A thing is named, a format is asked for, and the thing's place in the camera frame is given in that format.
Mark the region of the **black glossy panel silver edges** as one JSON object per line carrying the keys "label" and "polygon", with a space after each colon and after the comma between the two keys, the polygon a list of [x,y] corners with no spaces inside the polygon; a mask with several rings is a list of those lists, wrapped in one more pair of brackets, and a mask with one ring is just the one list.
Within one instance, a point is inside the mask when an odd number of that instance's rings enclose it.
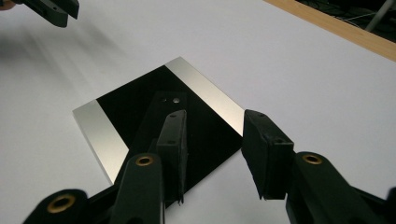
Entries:
{"label": "black glossy panel silver edges", "polygon": [[178,57],[74,110],[111,183],[93,197],[95,206],[115,202],[129,159],[159,156],[163,123],[178,110],[187,112],[186,192],[242,146],[243,110],[185,59]]}

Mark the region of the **grey metal stand frame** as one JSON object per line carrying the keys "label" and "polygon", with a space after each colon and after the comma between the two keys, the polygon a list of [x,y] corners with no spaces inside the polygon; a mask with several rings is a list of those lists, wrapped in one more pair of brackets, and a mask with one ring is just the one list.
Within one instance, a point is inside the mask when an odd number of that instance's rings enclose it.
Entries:
{"label": "grey metal stand frame", "polygon": [[372,32],[392,8],[396,8],[396,0],[386,0],[365,27],[365,31]]}

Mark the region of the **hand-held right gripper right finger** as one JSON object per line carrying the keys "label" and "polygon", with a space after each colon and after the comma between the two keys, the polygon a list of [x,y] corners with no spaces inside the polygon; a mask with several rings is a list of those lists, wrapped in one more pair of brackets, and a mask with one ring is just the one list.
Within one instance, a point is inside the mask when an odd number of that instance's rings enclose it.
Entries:
{"label": "hand-held right gripper right finger", "polygon": [[284,200],[294,143],[265,114],[244,113],[242,154],[260,199]]}

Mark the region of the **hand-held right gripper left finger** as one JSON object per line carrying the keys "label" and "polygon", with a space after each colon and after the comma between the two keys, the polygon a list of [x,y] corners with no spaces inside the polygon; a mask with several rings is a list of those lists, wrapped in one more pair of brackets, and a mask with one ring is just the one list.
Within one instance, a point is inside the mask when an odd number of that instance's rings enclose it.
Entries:
{"label": "hand-held right gripper left finger", "polygon": [[156,149],[163,164],[164,199],[184,203],[188,161],[185,110],[172,112],[166,117]]}

